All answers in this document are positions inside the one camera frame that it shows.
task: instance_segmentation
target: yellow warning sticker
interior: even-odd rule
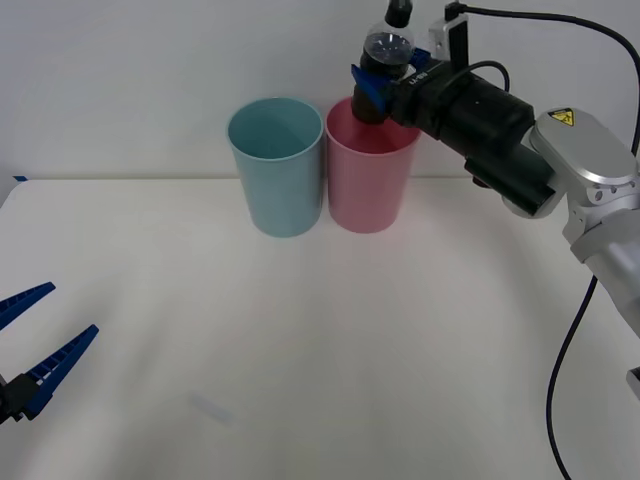
[[[571,110],[570,108],[564,108],[562,110],[556,110],[555,112],[549,112],[549,116],[570,127],[573,127],[576,124],[576,117],[573,113],[573,110]]]

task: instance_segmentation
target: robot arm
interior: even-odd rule
[[[502,195],[518,215],[548,215],[566,194],[564,236],[576,258],[609,292],[640,337],[640,178],[635,157],[592,115],[575,108],[543,113],[471,73],[466,15],[430,29],[424,52],[400,82],[353,67],[354,78],[395,122],[418,127],[466,160],[477,183]]]

